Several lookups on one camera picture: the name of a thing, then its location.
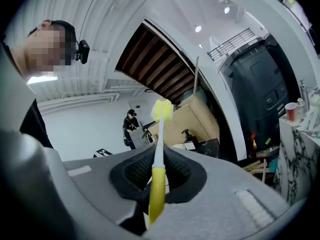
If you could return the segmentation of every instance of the yellow brush handle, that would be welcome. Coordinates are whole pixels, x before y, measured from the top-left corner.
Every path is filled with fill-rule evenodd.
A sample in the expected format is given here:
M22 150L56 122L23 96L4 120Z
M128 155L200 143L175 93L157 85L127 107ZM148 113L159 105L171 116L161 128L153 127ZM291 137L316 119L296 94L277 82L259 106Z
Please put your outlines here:
M155 222L165 206L166 169L152 168L152 183L149 201L149 227Z

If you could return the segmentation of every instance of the neck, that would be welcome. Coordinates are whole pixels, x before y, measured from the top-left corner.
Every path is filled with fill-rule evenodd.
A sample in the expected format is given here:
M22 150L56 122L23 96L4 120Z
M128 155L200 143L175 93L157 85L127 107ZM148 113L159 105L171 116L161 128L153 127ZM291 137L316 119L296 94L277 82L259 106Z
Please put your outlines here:
M12 55L12 58L14 60L14 63L17 67L17 70L20 72L22 77L27 80L30 76L28 73L28 63L27 63L27 56L24 52L24 49L11 49L10 52Z

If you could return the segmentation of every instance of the red cup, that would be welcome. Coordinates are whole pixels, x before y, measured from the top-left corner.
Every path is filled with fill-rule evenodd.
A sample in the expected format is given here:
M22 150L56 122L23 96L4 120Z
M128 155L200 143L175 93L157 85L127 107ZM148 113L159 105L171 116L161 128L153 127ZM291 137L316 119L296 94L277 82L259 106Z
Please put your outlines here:
M290 102L287 105L284 106L285 113L286 113L286 119L293 122L296 120L296 110L297 110L297 103Z

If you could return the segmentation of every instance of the railing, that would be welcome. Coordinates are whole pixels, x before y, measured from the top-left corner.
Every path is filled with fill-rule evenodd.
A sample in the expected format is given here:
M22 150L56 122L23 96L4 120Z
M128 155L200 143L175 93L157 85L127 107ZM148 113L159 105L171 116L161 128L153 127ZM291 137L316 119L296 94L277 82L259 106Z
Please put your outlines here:
M223 55L230 52L232 49L240 46L241 44L245 43L250 38L253 38L255 34L247 28L246 30L242 31L241 33L237 34L236 36L232 37L228 41L224 42L217 48L213 49L212 51L208 52L210 58L215 61L216 59L222 57Z

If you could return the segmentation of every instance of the yellow tag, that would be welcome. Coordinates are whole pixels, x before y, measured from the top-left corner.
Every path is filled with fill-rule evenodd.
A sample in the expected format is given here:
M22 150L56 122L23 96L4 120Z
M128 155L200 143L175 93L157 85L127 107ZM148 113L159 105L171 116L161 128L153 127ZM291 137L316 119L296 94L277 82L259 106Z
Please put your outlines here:
M268 139L266 140L265 144L268 145L270 141L271 141L271 139L268 138Z

